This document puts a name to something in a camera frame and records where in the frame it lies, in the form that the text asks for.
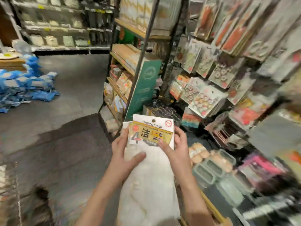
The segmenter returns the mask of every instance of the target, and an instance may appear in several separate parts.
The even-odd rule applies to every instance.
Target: forearm
[[[112,194],[119,186],[118,182],[112,180],[108,169],[103,178],[94,189],[89,198],[84,212],[77,220],[75,226],[99,226],[102,222],[106,205]]]
[[[181,185],[181,190],[189,225],[199,226],[200,222],[202,222],[202,225],[213,226],[212,216],[207,209],[193,175],[189,176],[187,182]]]

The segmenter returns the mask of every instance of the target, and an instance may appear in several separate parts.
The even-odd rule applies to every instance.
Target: red dot sticker
[[[171,127],[171,125],[172,125],[172,122],[171,122],[170,120],[168,120],[168,121],[165,121],[165,125],[166,125],[167,127]]]
[[[137,125],[133,126],[133,131],[137,132],[139,127]]]

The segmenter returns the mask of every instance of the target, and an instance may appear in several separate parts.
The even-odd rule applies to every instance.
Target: chinese character
[[[143,129],[143,130],[142,130],[141,136],[143,136],[143,137],[145,137],[145,138],[148,138],[149,133],[150,133],[150,130],[148,130],[148,129],[146,129],[146,130]]]

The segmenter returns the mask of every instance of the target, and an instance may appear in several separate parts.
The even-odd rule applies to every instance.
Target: yellow label
[[[133,121],[131,133],[133,134],[132,140],[139,141],[143,139],[148,145],[153,146],[157,146],[160,139],[169,144],[173,134],[172,132],[163,130],[159,127],[151,126],[137,121]]]

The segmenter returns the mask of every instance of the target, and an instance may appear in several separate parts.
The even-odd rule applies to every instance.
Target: hand
[[[188,185],[191,181],[194,182],[195,179],[191,171],[185,132],[175,126],[175,150],[172,150],[170,146],[162,140],[159,140],[159,146],[167,155],[172,171],[180,186]]]
[[[114,184],[117,186],[120,185],[122,181],[130,175],[130,172],[146,157],[145,152],[140,152],[130,161],[125,161],[123,154],[128,141],[128,135],[129,129],[127,128],[123,130],[121,136],[112,143],[113,156],[106,173],[111,174],[111,179],[114,179]]]

